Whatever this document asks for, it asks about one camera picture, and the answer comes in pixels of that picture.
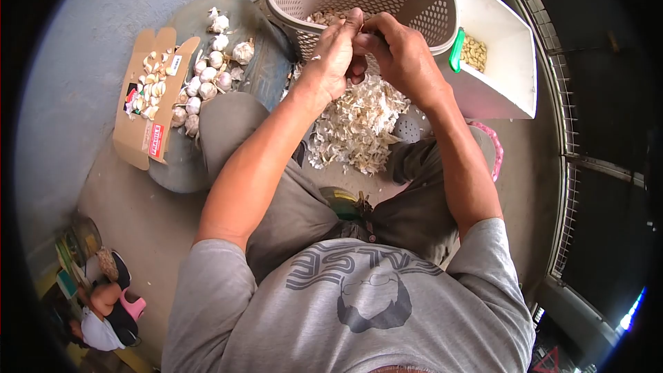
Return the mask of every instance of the white cloth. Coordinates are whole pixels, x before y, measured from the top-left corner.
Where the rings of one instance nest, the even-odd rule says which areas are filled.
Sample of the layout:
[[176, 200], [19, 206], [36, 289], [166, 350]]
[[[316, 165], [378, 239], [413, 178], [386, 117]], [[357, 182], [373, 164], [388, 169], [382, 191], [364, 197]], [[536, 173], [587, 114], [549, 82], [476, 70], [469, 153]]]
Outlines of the white cloth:
[[116, 348], [125, 348], [115, 334], [111, 323], [107, 319], [99, 320], [87, 306], [83, 307], [81, 331], [83, 332], [83, 342], [97, 350], [113, 351]]

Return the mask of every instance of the cardboard box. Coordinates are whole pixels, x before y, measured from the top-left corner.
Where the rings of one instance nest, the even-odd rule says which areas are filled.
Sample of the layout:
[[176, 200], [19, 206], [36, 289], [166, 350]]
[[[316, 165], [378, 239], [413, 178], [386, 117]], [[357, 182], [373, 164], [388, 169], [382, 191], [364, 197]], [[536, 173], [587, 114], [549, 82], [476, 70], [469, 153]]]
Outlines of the cardboard box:
[[138, 77], [147, 75], [143, 69], [145, 57], [155, 51], [156, 59], [150, 60], [150, 64], [153, 65], [154, 61], [161, 62], [161, 54], [169, 48], [175, 49], [175, 40], [176, 32], [173, 28], [161, 28], [156, 37], [154, 37], [153, 29], [145, 29], [140, 32], [133, 46], [133, 53], [117, 102], [115, 130], [113, 131], [115, 151], [122, 160], [141, 170], [149, 169], [150, 157], [166, 164], [164, 154], [168, 150], [172, 106], [180, 94], [182, 83], [190, 68], [192, 55], [200, 43], [200, 38], [195, 36], [187, 39], [177, 51], [170, 54], [165, 62], [165, 65], [170, 66], [175, 74], [166, 78], [166, 92], [158, 104], [159, 110], [156, 112], [154, 121], [143, 118], [140, 114], [134, 114], [134, 119], [131, 120], [125, 111], [125, 104], [131, 101], [131, 95], [136, 91]]

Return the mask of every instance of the right hand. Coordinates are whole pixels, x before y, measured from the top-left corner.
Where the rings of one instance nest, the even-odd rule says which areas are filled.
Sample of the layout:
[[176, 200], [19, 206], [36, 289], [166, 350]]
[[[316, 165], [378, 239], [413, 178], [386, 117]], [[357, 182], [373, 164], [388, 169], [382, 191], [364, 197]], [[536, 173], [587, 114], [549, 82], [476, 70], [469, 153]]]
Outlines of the right hand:
[[[440, 103], [441, 90], [451, 93], [419, 31], [401, 25], [385, 12], [366, 21], [361, 31], [364, 33], [353, 42], [355, 54], [373, 54], [382, 77], [424, 112]], [[376, 31], [382, 32], [386, 42], [372, 34]]]

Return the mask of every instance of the forearm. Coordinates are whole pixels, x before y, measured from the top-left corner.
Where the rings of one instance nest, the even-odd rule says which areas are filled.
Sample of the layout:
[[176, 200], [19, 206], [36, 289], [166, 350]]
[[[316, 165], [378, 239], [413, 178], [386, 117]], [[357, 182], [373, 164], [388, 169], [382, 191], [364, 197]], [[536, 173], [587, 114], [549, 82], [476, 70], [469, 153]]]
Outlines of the forearm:
[[462, 240], [475, 223], [502, 218], [502, 210], [491, 172], [460, 113], [451, 86], [439, 79], [435, 89], [438, 93], [442, 90], [441, 98], [424, 112], [438, 141], [445, 196]]
[[228, 159], [211, 187], [194, 243], [220, 238], [246, 250], [290, 156], [321, 111], [307, 92], [295, 87]]

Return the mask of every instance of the white container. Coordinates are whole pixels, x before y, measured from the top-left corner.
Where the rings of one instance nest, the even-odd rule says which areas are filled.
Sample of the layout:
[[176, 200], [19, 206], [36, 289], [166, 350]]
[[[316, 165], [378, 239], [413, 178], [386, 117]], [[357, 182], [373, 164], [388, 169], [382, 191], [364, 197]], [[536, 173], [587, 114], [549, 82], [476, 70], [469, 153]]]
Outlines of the white container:
[[464, 62], [455, 73], [449, 54], [438, 59], [466, 118], [536, 115], [536, 54], [532, 29], [501, 0], [456, 0], [459, 26], [487, 48], [483, 73]]

